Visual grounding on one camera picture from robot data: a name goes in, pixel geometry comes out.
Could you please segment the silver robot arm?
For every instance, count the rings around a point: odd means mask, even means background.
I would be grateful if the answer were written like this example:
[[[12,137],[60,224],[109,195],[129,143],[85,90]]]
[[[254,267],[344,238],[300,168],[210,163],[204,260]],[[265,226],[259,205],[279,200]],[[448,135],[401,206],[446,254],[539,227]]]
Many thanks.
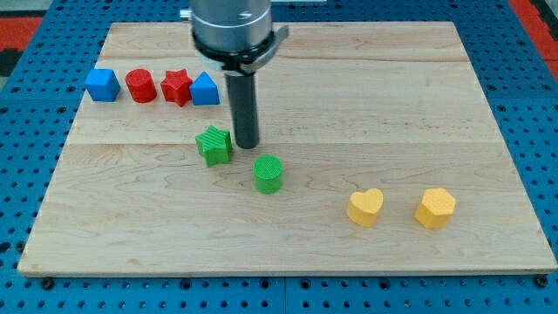
[[[190,0],[194,47],[209,67],[250,76],[275,56],[289,28],[273,28],[269,0]]]

